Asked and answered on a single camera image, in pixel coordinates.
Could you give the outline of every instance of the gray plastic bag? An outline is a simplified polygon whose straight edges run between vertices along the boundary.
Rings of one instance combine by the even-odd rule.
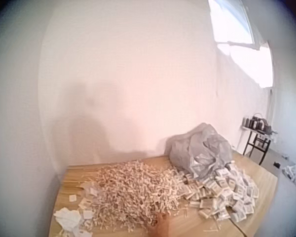
[[[223,168],[232,159],[228,141],[206,123],[186,134],[170,138],[167,147],[166,153],[171,163],[198,179],[207,178],[215,169]]]

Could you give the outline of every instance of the window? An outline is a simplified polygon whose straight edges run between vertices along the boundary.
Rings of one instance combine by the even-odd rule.
[[[261,45],[241,0],[209,0],[214,39],[218,49],[260,87],[273,86],[273,65],[268,44]]]

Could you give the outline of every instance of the wooden table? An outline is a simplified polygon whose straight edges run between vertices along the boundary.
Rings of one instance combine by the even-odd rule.
[[[188,216],[184,217],[182,212],[179,216],[171,217],[170,219],[170,237],[243,237],[253,236],[257,231],[263,216],[268,210],[274,196],[277,178],[256,165],[246,157],[240,154],[234,154],[236,164],[245,169],[246,172],[254,179],[260,189],[260,197],[256,205],[256,212],[247,220],[240,223],[232,223],[230,220],[219,222],[221,230],[218,232],[207,232],[210,229],[215,229],[216,224],[212,219],[204,219],[197,213],[197,209],[189,209]],[[170,165],[168,157],[147,158],[142,160],[144,163],[154,165],[160,169],[165,169]],[[59,189],[57,199],[54,206],[54,211],[60,210],[63,207],[69,210],[78,208],[78,204],[82,199],[82,188],[77,187],[82,181],[83,177],[92,175],[92,173],[103,166],[103,164],[96,165],[78,165],[69,166],[64,180]],[[76,194],[77,201],[69,202],[69,195]],[[55,237],[61,231],[61,226],[56,222],[55,217],[52,217],[49,236]],[[119,230],[116,232],[94,229],[93,236],[96,237],[144,237],[146,233],[142,229],[136,229],[132,233],[127,230]]]
[[[239,153],[234,153],[233,159],[236,165],[245,170],[259,188],[259,198],[256,200],[254,214],[247,216],[244,221],[235,223],[246,236],[251,237],[258,230],[272,203],[277,189],[277,177]]]

